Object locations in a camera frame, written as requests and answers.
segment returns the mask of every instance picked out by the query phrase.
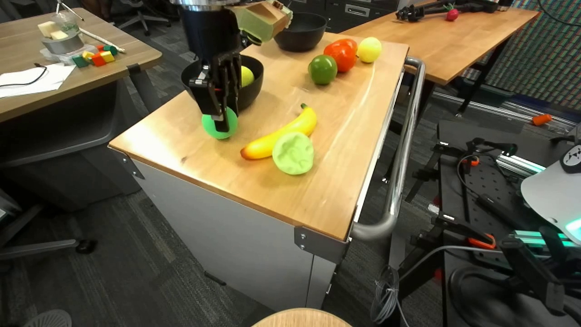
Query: yellow banana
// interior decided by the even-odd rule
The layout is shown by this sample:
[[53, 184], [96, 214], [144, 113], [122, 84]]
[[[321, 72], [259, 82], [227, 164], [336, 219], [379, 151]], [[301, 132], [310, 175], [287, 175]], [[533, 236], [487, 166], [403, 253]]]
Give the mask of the yellow banana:
[[303, 112], [297, 118], [279, 130], [250, 142], [240, 150], [240, 155], [244, 159], [262, 159], [270, 157], [272, 156], [274, 144], [284, 134], [297, 131], [309, 136], [317, 124], [317, 115], [315, 114], [315, 111], [306, 104], [301, 104], [300, 107], [303, 108]]

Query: metal bracket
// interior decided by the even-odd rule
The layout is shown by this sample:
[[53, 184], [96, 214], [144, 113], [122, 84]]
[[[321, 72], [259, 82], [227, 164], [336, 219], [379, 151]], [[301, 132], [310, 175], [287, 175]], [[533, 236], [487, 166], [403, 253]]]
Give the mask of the metal bracket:
[[295, 244], [301, 250], [338, 265], [345, 257], [349, 242], [334, 239], [304, 226], [295, 226]]
[[131, 158], [129, 158], [129, 156], [127, 154], [125, 154], [124, 152], [115, 150], [114, 148], [110, 148], [110, 149], [113, 151], [113, 153], [115, 154], [117, 159], [119, 159], [119, 161], [121, 162], [121, 165], [123, 166], [123, 168], [125, 168], [125, 170], [127, 170], [128, 173], [132, 174], [133, 177], [137, 177], [137, 178], [145, 180], [145, 177], [143, 176], [143, 174], [139, 171], [139, 169], [137, 169], [137, 166], [135, 166], [135, 163], [133, 162], [133, 160], [131, 160]]

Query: wooden table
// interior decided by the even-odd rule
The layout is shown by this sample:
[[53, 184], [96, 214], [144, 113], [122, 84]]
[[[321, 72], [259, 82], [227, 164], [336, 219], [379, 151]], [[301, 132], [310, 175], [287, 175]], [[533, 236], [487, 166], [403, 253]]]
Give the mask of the wooden table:
[[[469, 67], [481, 70], [458, 110], [462, 113], [474, 93], [484, 83], [510, 36], [538, 16], [539, 12], [510, 8], [506, 12], [461, 13], [454, 22], [444, 20], [445, 15], [427, 15], [414, 23], [397, 20], [396, 14], [392, 13], [344, 33], [357, 37], [373, 36], [383, 41], [410, 46], [410, 56], [426, 64], [426, 83], [422, 91], [420, 112], [424, 111], [436, 84], [448, 84]], [[476, 64], [491, 49], [495, 51], [486, 64]]]
[[[148, 111], [151, 112], [160, 106], [157, 92], [151, 85], [145, 69], [160, 62], [161, 52], [83, 8], [74, 10], [85, 19], [84, 22], [78, 22], [81, 28], [124, 48], [126, 54], [118, 54], [114, 62], [105, 66], [75, 68], [58, 90], [1, 98], [0, 122], [127, 76], [135, 84]], [[42, 65], [52, 63], [40, 54], [44, 46], [40, 42], [42, 34], [37, 27], [38, 24], [50, 20], [52, 15], [53, 13], [50, 13], [0, 24], [0, 51], [2, 51], [0, 74], [32, 68], [35, 62]], [[84, 40], [89, 44], [101, 44], [86, 35]]]
[[252, 327], [351, 327], [348, 323], [328, 312], [297, 308], [272, 314]]
[[[275, 310], [320, 307], [337, 263], [323, 252], [345, 251], [403, 75], [408, 46], [384, 42], [374, 64], [357, 62], [316, 86], [309, 62], [342, 37], [326, 33], [305, 53], [273, 41], [245, 49], [264, 65], [264, 82], [227, 140], [205, 133], [184, 91], [109, 144], [135, 165], [136, 181], [209, 276]], [[311, 171], [290, 176], [271, 158], [240, 156], [248, 142], [297, 117], [302, 102], [318, 119]]]

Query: metal rail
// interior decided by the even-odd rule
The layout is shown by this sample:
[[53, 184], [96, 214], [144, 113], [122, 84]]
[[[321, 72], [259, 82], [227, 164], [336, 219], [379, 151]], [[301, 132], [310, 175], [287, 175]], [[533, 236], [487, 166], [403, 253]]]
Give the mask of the metal rail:
[[376, 240], [388, 237], [396, 226], [397, 216], [401, 207], [401, 194], [404, 182], [406, 181], [407, 162], [410, 157], [411, 139], [414, 135], [416, 120], [419, 111], [419, 98], [426, 75], [424, 62], [406, 57], [406, 65], [416, 68], [414, 85], [411, 91], [410, 103], [406, 114], [406, 120], [401, 131], [401, 137], [394, 155], [394, 163], [391, 177], [388, 184], [388, 193], [383, 206], [381, 220], [372, 225], [353, 223], [351, 237], [359, 240]]

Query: red block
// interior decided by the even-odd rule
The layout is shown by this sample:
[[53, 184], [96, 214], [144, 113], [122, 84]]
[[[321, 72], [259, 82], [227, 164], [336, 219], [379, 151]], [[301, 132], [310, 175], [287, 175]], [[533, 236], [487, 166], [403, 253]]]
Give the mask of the red block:
[[107, 62], [105, 61], [105, 59], [103, 59], [101, 57], [101, 54], [96, 54], [94, 56], [91, 57], [91, 60], [93, 61], [93, 64], [97, 67], [99, 66], [105, 66], [107, 64]]

